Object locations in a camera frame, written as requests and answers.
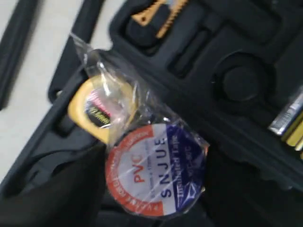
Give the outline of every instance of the black handle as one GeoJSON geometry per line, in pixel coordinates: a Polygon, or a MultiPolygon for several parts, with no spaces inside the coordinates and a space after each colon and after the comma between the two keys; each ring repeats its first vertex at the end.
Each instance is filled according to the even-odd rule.
{"type": "MultiPolygon", "coordinates": [[[[84,0],[73,25],[71,31],[87,43],[94,32],[103,3],[104,0],[84,0]]],[[[52,103],[79,66],[73,39],[69,37],[48,90],[48,98],[52,103]]]]}
{"type": "Polygon", "coordinates": [[[19,0],[0,43],[0,110],[7,104],[40,0],[19,0]]]}

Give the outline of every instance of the blue label section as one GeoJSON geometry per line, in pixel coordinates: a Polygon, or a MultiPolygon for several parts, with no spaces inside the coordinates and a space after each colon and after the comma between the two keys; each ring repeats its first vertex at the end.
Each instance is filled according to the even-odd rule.
{"type": "Polygon", "coordinates": [[[205,151],[186,130],[167,125],[176,211],[183,211],[200,195],[205,175],[205,151]]]}

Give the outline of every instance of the white surface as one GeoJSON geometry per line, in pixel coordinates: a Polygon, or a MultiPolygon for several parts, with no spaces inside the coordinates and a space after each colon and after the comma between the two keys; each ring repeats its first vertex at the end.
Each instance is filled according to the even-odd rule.
{"type": "MultiPolygon", "coordinates": [[[[18,0],[1,0],[0,35],[18,0]]],[[[125,0],[106,0],[92,45],[109,49],[108,25],[125,0]]],[[[0,111],[0,181],[51,107],[48,86],[82,0],[43,0],[8,107],[0,111]]]]}

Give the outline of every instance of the plastic bag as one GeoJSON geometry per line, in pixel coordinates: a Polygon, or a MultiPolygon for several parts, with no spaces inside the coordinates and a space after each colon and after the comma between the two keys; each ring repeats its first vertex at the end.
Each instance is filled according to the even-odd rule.
{"type": "Polygon", "coordinates": [[[110,116],[107,186],[128,212],[150,218],[186,213],[203,190],[208,143],[162,103],[121,56],[74,36],[97,108],[110,116]]]}

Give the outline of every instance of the black fabric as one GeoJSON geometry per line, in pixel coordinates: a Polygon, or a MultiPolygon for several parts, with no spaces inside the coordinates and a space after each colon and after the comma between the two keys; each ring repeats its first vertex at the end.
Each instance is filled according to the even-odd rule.
{"type": "Polygon", "coordinates": [[[89,226],[105,190],[104,163],[96,146],[41,187],[1,201],[0,226],[89,226]]]}

